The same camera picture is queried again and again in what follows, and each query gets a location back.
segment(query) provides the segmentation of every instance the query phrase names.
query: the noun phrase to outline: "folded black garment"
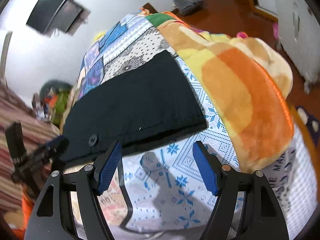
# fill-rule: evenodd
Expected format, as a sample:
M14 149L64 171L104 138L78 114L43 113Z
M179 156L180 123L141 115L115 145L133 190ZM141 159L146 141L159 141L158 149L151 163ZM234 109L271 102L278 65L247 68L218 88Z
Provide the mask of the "folded black garment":
M135 70L89 91L71 109L63 129L63 168L93 161L113 140L123 155L148 151L207 127L191 87L164 50Z

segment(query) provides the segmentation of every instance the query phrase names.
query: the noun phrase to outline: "striped curtain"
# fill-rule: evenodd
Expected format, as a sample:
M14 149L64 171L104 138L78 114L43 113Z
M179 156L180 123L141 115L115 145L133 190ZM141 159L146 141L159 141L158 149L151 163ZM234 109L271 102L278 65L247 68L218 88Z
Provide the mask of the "striped curtain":
M21 186L11 181L13 171L4 130L13 122L21 122L23 141L30 153L39 144L50 141L59 134L50 123L38 121L33 111L10 89L0 83L0 212L21 208Z

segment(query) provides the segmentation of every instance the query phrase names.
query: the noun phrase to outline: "television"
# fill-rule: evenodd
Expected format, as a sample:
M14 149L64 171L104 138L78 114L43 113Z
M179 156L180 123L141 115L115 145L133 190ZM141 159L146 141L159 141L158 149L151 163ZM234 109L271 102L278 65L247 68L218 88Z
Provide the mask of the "television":
M55 28L67 32L81 11L82 7L70 0L38 0L27 25L41 34Z

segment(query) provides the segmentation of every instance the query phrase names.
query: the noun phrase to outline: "blue gripper pad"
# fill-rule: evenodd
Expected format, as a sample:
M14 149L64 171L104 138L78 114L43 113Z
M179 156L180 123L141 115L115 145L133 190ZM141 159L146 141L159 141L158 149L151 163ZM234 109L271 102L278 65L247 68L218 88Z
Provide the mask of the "blue gripper pad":
M115 174L116 168L121 157L122 146L121 143L117 142L99 173L98 187L96 189L98 194L101 195L104 191L106 191L109 188L112 177Z
M216 175L213 172L213 169L211 168L207 158L204 156L204 153L200 149L198 143L196 142L193 143L192 154L193 154L193 158L196 161L196 164L198 166L199 172L201 174L201 177L206 189L212 192L213 195L217 196L219 188L217 186Z

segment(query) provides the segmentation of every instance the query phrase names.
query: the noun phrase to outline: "wooden floor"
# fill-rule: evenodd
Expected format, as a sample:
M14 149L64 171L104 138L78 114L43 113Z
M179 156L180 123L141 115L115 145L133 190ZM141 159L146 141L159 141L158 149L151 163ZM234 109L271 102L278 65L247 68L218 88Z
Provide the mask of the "wooden floor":
M274 48L272 22L255 15L250 10L248 0L204 0L204 8L190 16L178 16L194 27L210 33L224 33L235 37L240 31L250 37L264 40ZM284 51L280 54L289 62L293 72L293 88L287 101L294 106L303 106L320 120L320 84L315 85L310 94L303 91L303 78Z

